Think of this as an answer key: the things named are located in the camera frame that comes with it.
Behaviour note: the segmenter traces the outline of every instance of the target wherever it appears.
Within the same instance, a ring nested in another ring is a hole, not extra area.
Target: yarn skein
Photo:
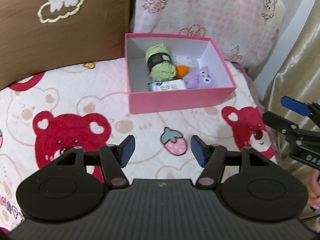
[[[171,57],[171,53],[167,49],[167,47],[164,44],[159,44],[147,50],[146,62],[148,62],[149,58],[153,54],[156,54],[159,52],[169,54]],[[150,71],[150,77],[155,82],[164,82],[164,81],[173,80],[176,74],[177,72],[176,72],[175,66],[168,61],[155,65]]]

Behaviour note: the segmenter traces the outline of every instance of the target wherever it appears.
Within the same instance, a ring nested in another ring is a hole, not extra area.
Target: white wall
[[[315,0],[282,1],[287,8],[287,14],[281,30],[282,36],[279,38],[274,50],[269,55],[263,70],[255,79],[255,84],[262,98],[265,96],[270,82],[273,80],[295,44],[315,2]]]

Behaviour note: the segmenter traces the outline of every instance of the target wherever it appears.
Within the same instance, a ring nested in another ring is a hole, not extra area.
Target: pillow
[[[124,55],[130,0],[0,4],[0,89],[49,69]]]
[[[136,0],[131,31],[212,38],[226,60],[259,65],[276,41],[280,0]]]

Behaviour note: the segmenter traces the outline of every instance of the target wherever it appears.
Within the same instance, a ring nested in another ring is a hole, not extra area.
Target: gold curtain
[[[316,0],[299,38],[276,74],[264,99],[264,106],[268,111],[297,123],[301,129],[319,130],[308,117],[282,107],[282,96],[289,96],[301,102],[320,103],[320,0]],[[281,166],[307,184],[310,168],[288,157],[288,143],[282,134],[276,132],[275,138],[283,159]],[[305,207],[303,217],[314,215],[309,207]],[[312,220],[306,225],[319,231],[319,221],[320,219]]]

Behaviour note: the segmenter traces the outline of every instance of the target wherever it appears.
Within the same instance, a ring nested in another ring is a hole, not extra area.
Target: bed sheet
[[[192,135],[228,150],[251,145],[275,161],[246,80],[227,65],[236,90],[220,105],[181,111],[130,114],[124,58],[47,71],[0,91],[0,227],[12,230],[24,220],[15,198],[19,183],[76,145],[96,150],[134,135],[136,149],[123,169],[130,182],[195,182],[202,168],[190,150]],[[87,171],[102,179],[98,167]],[[237,171],[227,167],[223,180]]]

